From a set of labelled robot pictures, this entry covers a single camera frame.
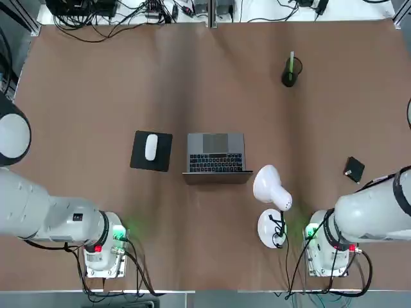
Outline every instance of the mouse pad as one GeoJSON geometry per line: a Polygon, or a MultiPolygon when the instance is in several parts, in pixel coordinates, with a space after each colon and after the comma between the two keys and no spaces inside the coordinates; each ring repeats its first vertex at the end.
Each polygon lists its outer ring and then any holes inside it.
{"type": "Polygon", "coordinates": [[[169,133],[136,131],[134,136],[133,152],[131,154],[130,167],[144,170],[168,171],[171,155],[171,142],[173,135],[169,133]],[[153,161],[146,160],[146,140],[148,135],[158,136],[157,151],[153,161]]]}

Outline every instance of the cup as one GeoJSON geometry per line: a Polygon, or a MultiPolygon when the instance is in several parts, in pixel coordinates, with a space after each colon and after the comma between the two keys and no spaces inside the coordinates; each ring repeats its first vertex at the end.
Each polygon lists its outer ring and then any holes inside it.
{"type": "Polygon", "coordinates": [[[293,85],[295,85],[298,75],[300,75],[301,72],[302,72],[302,63],[300,59],[298,59],[297,57],[294,57],[293,71],[290,72],[290,58],[288,58],[285,64],[284,71],[281,75],[281,82],[283,83],[283,85],[290,88],[293,85]]]}

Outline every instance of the tabletop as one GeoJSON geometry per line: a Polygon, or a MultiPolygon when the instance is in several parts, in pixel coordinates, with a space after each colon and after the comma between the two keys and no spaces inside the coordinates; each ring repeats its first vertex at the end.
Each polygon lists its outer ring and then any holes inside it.
{"type": "MultiPolygon", "coordinates": [[[[77,34],[96,38],[90,29],[77,34]]],[[[348,156],[365,164],[363,183],[410,163],[410,69],[388,20],[143,26],[100,44],[45,26],[15,98],[31,123],[31,149],[12,169],[52,195],[119,214],[156,290],[284,290],[285,249],[266,248],[257,234],[259,215],[273,205],[254,199],[254,178],[186,185],[187,134],[242,132],[247,169],[278,168],[294,198],[285,214],[291,274],[313,212],[358,188],[342,175],[348,156]],[[280,77],[291,50],[303,71],[288,89],[280,77]],[[173,134],[167,173],[130,168],[136,130],[173,134]]],[[[81,289],[70,254],[13,237],[0,243],[1,290],[81,289]]],[[[371,288],[411,290],[411,245],[362,248],[374,263],[371,288]]],[[[326,283],[310,278],[305,287],[326,283]]],[[[132,265],[106,287],[135,289],[132,265]]],[[[334,287],[359,289],[360,279],[353,271],[334,287]]]]}

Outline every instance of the pen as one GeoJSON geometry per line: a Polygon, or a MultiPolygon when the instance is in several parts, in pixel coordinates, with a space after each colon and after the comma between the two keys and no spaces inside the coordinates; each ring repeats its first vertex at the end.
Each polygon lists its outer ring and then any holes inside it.
{"type": "Polygon", "coordinates": [[[290,55],[290,73],[288,74],[288,79],[290,79],[290,81],[292,81],[293,79],[293,66],[294,66],[294,52],[291,52],[290,55]]]}

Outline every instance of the silver laptop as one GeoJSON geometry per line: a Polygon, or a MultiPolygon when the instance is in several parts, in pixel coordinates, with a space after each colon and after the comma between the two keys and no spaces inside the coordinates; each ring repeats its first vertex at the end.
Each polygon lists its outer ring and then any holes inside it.
{"type": "Polygon", "coordinates": [[[188,184],[242,184],[252,175],[245,169],[242,133],[189,133],[187,149],[188,184]]]}

